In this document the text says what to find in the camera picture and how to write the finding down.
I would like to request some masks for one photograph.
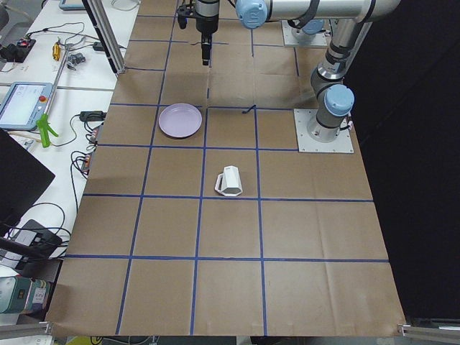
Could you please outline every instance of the lavender plate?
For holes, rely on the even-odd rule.
[[[177,103],[163,110],[158,121],[166,135],[173,138],[186,138],[200,129],[201,113],[190,104]]]

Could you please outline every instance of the white mounting plate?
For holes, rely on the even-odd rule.
[[[333,142],[318,142],[307,131],[307,123],[316,116],[318,109],[294,109],[295,132],[299,152],[309,153],[354,153],[348,129],[340,131],[339,136]]]
[[[285,40],[285,47],[324,48],[328,46],[324,32],[316,34],[315,38],[313,38],[310,42],[299,42],[297,38],[293,36],[293,28],[289,26],[287,20],[282,20],[281,25],[282,37]]]

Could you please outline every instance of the label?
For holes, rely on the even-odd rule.
[[[46,296],[46,288],[38,287],[37,289],[35,289],[34,298],[32,299],[32,304],[35,304],[35,303],[43,304],[43,302],[45,301],[45,296]]]

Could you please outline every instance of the dark background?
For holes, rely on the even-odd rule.
[[[460,1],[402,0],[345,84],[405,314],[460,318]]]

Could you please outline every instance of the blue joint cap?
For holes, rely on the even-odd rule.
[[[238,0],[236,15],[247,29],[261,27],[267,20],[268,8],[265,0]]]
[[[302,28],[302,31],[308,35],[314,35],[320,32],[323,29],[323,26],[324,19],[313,19]]]
[[[353,91],[345,85],[336,84],[331,86],[324,96],[324,105],[336,117],[346,116],[353,108],[353,104]]]

